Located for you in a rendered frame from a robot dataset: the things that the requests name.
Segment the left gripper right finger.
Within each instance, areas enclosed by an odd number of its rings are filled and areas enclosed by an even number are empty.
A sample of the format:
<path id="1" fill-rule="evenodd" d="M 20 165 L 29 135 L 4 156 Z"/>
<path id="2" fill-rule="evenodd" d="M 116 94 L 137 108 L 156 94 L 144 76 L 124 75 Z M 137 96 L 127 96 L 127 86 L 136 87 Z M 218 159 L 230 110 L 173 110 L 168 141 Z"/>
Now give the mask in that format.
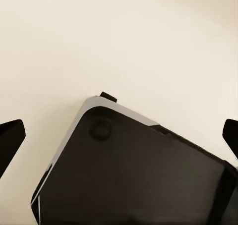
<path id="1" fill-rule="evenodd" d="M 223 128 L 222 137 L 238 159 L 238 121 L 227 119 Z"/>

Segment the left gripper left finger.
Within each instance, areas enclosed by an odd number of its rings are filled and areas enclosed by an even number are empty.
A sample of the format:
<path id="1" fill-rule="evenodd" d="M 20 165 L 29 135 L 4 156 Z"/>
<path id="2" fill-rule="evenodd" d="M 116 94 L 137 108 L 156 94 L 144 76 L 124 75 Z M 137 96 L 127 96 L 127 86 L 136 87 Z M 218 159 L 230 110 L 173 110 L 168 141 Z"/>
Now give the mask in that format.
<path id="1" fill-rule="evenodd" d="M 26 138 L 21 119 L 0 124 L 0 178 Z"/>

